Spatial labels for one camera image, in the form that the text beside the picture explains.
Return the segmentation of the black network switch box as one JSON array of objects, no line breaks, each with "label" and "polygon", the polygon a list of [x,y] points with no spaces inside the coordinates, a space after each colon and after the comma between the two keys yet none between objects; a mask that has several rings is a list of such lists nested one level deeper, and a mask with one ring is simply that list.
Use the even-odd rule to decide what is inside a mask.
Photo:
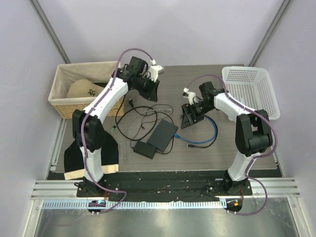
[{"label": "black network switch box", "polygon": [[155,147],[160,152],[164,152],[177,130],[178,126],[163,119],[147,140],[147,144]]}]

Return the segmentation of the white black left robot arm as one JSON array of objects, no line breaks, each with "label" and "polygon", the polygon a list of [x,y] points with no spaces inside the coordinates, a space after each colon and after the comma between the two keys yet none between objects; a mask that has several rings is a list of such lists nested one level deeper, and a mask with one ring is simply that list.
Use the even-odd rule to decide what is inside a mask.
[{"label": "white black left robot arm", "polygon": [[108,133],[103,122],[115,103],[127,92],[136,90],[146,100],[157,102],[158,77],[163,73],[163,66],[132,57],[123,67],[117,65],[112,76],[96,99],[83,110],[73,113],[73,137],[83,156],[84,177],[91,181],[88,191],[94,197],[100,197],[105,191],[105,184],[100,182],[104,175],[101,162],[101,150]]}]

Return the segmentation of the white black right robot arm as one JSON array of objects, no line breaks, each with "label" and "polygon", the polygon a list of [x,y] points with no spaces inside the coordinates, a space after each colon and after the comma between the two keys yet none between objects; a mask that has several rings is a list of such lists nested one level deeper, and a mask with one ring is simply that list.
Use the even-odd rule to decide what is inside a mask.
[{"label": "white black right robot arm", "polygon": [[235,122],[235,145],[237,155],[232,165],[225,171],[223,189],[234,195],[246,185],[248,173],[256,159],[272,145],[273,137],[269,115],[265,110],[252,110],[236,101],[226,88],[216,89],[212,82],[199,86],[202,100],[188,88],[183,89],[183,97],[188,103],[182,105],[182,123],[184,129],[201,121],[212,110],[224,112]]}]

